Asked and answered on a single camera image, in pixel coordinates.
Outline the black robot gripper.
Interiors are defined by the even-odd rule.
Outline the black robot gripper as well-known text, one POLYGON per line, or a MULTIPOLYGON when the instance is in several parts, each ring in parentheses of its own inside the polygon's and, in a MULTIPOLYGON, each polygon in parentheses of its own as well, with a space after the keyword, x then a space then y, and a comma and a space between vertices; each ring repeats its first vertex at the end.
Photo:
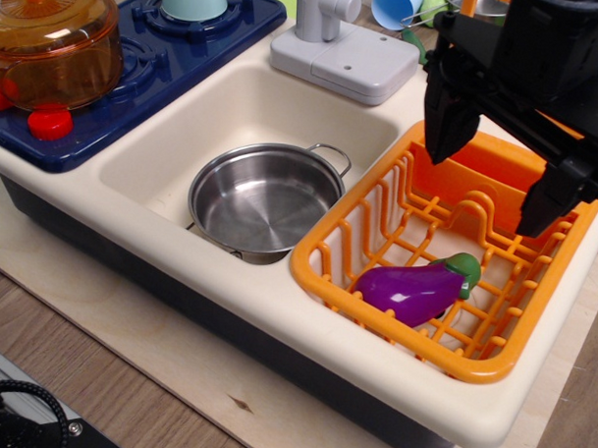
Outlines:
POLYGON ((442 13, 435 27, 424 94, 432 162, 470 142, 483 116, 547 163, 518 235, 539 237, 598 200, 598 0, 512 0, 501 26, 442 13))

